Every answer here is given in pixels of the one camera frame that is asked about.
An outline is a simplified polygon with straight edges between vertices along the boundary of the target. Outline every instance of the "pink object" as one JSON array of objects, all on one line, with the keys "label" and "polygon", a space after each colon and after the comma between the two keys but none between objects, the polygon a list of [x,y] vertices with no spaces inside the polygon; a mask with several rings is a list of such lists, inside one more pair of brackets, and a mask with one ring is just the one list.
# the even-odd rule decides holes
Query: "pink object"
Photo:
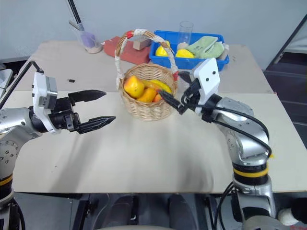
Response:
[{"label": "pink object", "polygon": [[[113,37],[110,40],[106,40],[104,44],[104,51],[106,54],[115,57],[115,49],[120,37]],[[136,50],[133,48],[133,42],[128,41],[123,53],[120,55],[120,59],[128,61],[134,64],[148,63],[150,47],[145,47],[142,50]]]}]

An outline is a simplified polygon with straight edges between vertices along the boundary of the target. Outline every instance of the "basket handle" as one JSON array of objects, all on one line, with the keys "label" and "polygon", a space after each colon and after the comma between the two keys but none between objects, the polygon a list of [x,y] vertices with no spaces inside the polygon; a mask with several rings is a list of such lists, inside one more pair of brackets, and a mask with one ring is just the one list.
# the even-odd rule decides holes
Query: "basket handle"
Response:
[{"label": "basket handle", "polygon": [[134,36],[137,36],[137,35],[144,35],[148,37],[149,39],[153,40],[154,42],[160,43],[160,45],[165,49],[165,51],[168,54],[168,59],[171,63],[171,73],[173,74],[174,80],[177,81],[178,80],[178,67],[176,66],[176,63],[175,63],[174,54],[172,53],[166,41],[160,36],[157,36],[148,30],[135,29],[135,30],[129,30],[126,33],[124,33],[124,35],[118,41],[116,49],[115,49],[115,66],[117,70],[117,78],[116,78],[117,89],[119,88],[119,80],[124,79],[124,74],[120,67],[120,55],[122,54],[127,44],[128,39]]}]

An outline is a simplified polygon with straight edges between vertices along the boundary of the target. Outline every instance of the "black metal pole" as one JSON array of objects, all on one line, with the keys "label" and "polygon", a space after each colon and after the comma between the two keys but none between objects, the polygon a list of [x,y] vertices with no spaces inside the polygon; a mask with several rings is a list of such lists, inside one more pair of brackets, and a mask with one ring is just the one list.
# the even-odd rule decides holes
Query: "black metal pole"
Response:
[{"label": "black metal pole", "polygon": [[299,23],[299,25],[296,27],[296,29],[293,31],[293,33],[291,34],[291,36],[288,38],[288,40],[285,42],[285,44],[283,45],[283,47],[278,51],[278,53],[276,54],[276,56],[273,58],[273,60],[270,62],[270,64],[268,65],[268,67],[266,69],[268,69],[270,66],[274,65],[274,62],[277,58],[279,58],[280,54],[287,48],[287,46],[289,45],[289,43],[292,41],[292,39],[294,38],[294,36],[298,33],[298,31],[302,28],[302,26],[304,25],[304,23],[307,21],[307,14],[305,15],[305,17],[302,19],[302,21]]},{"label": "black metal pole", "polygon": [[79,16],[79,14],[78,14],[76,5],[75,5],[75,3],[73,2],[73,0],[67,0],[67,1],[68,1],[69,5],[70,5],[70,7],[71,7],[72,14],[73,14],[73,16],[75,17],[75,20],[76,20],[77,24],[82,23],[82,22],[81,22],[81,19],[80,19],[80,16]]},{"label": "black metal pole", "polygon": [[30,67],[32,65],[36,68],[37,72],[44,73],[43,70],[36,64],[35,61],[29,61],[28,64],[25,66],[25,68],[22,70],[22,72],[19,74],[19,76],[16,78],[16,80],[13,82],[12,86],[10,87],[10,89],[4,95],[4,97],[3,97],[3,99],[2,99],[2,101],[0,103],[0,109],[3,108],[4,104],[8,100],[9,96],[11,95],[11,93],[14,91],[14,89],[16,88],[16,86],[18,85],[20,80],[23,78],[25,73],[30,69]]}]

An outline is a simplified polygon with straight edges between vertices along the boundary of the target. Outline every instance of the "white table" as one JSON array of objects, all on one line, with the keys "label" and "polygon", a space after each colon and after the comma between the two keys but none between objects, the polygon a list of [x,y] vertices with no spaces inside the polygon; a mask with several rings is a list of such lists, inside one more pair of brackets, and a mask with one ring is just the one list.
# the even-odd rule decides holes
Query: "white table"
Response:
[{"label": "white table", "polygon": [[[268,127],[274,154],[269,175],[274,191],[305,190],[306,149],[277,95],[221,95],[249,104]],[[6,106],[29,106],[31,99],[29,91],[14,92]],[[220,193],[231,181],[232,164],[223,134],[192,111],[144,122],[128,114],[117,92],[78,103],[75,111],[83,122],[101,115],[117,118],[87,134],[63,130],[59,135],[46,133],[28,142],[14,171],[16,191]]]},{"label": "white table", "polygon": [[[220,72],[220,92],[273,93],[270,85],[246,46],[230,45],[230,63]],[[116,92],[114,58],[104,52],[88,54],[78,42],[42,43],[29,60],[37,61],[45,74],[57,80],[58,90],[99,89]],[[122,61],[125,72],[135,66]],[[31,68],[16,90],[31,90],[34,68]]]},{"label": "white table", "polygon": [[[220,72],[222,96],[250,105],[268,127],[275,155],[269,162],[275,192],[303,191],[307,181],[306,149],[290,118],[273,94],[246,46],[230,46],[230,63]],[[108,126],[84,135],[66,130],[44,134],[21,150],[13,185],[18,192],[130,193],[224,191],[232,177],[232,164],[224,136],[213,124],[193,112],[176,112],[155,122],[133,118],[115,92],[114,59],[103,52],[86,53],[76,42],[50,41],[30,57],[58,90],[99,89],[107,96],[78,103],[83,122],[116,115]],[[123,70],[134,66],[123,62]],[[25,75],[7,107],[32,105],[33,72]]]}]

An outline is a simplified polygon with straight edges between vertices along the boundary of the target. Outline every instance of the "yellow fruit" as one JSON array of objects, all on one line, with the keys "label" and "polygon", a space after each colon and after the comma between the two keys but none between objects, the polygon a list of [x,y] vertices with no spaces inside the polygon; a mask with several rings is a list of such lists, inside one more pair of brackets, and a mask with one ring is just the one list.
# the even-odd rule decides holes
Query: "yellow fruit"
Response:
[{"label": "yellow fruit", "polygon": [[154,99],[153,99],[153,102],[158,102],[159,100],[162,100],[162,97],[161,95],[157,94]]},{"label": "yellow fruit", "polygon": [[148,80],[142,80],[142,82],[145,85],[145,88],[152,88],[156,91],[162,90],[162,87],[160,85],[157,85],[156,83],[153,83]]},{"label": "yellow fruit", "polygon": [[159,81],[159,80],[150,80],[150,82],[155,83],[157,85],[159,85],[164,91],[168,92],[168,93],[172,93],[171,89],[169,88],[168,85],[164,84],[163,82]]},{"label": "yellow fruit", "polygon": [[124,83],[124,90],[133,98],[140,97],[144,88],[143,82],[135,75],[129,77]]},{"label": "yellow fruit", "polygon": [[179,49],[176,53],[178,58],[194,58],[194,55],[187,49]]},{"label": "yellow fruit", "polygon": [[157,94],[156,90],[152,88],[147,88],[144,90],[143,95],[139,97],[137,100],[139,102],[152,102],[156,94]]},{"label": "yellow fruit", "polygon": [[156,56],[164,56],[164,57],[168,56],[167,52],[165,51],[165,49],[162,46],[159,46],[157,48],[157,50],[155,51],[155,55]]}]

